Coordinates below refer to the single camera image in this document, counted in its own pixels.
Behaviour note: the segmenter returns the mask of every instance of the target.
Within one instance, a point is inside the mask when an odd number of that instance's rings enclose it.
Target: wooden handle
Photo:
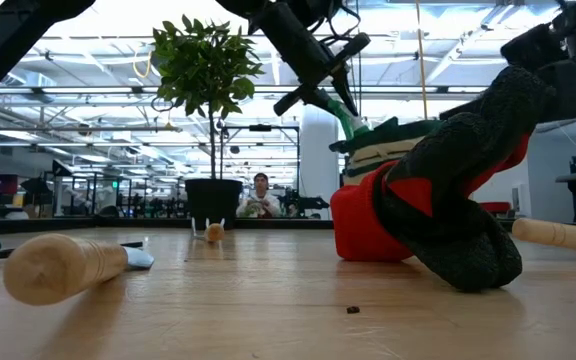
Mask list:
[[[42,235],[13,251],[4,266],[4,285],[22,303],[56,304],[119,275],[127,263],[118,244]]]
[[[518,219],[512,234],[519,240],[576,250],[576,226],[541,220]]]

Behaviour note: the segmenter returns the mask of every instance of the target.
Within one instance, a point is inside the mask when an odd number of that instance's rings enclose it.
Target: green leaves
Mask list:
[[[225,119],[230,113],[241,113],[239,101],[255,93],[247,77],[264,73],[253,52],[254,42],[243,37],[241,27],[238,35],[231,35],[229,22],[203,24],[185,15],[181,21],[183,31],[170,21],[163,22],[164,30],[153,29],[162,74],[157,97],[174,107],[184,106],[187,115],[197,112],[212,118],[213,113],[221,113]]]

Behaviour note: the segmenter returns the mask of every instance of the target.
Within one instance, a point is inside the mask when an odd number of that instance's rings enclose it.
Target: tree trunk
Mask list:
[[[210,119],[210,178],[217,178],[217,158],[215,150],[215,119],[212,116],[212,101],[208,101],[208,119]]]

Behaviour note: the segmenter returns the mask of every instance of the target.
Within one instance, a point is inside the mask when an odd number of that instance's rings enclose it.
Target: potted plant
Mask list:
[[[252,98],[255,85],[248,77],[263,74],[261,63],[251,60],[253,41],[230,33],[230,23],[202,24],[182,17],[184,29],[164,21],[163,29],[153,29],[155,57],[162,76],[157,99],[184,106],[186,116],[195,112],[210,122],[210,179],[186,180],[190,213],[197,224],[226,219],[232,227],[242,184],[217,179],[215,114],[225,121],[230,113],[241,113],[239,101]]]

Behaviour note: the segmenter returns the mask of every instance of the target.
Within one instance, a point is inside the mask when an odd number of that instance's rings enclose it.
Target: black plant pot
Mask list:
[[[186,180],[188,194],[188,212],[195,218],[197,230],[210,223],[219,223],[225,219],[224,229],[230,230],[235,225],[239,195],[242,183],[236,180],[191,179]]]

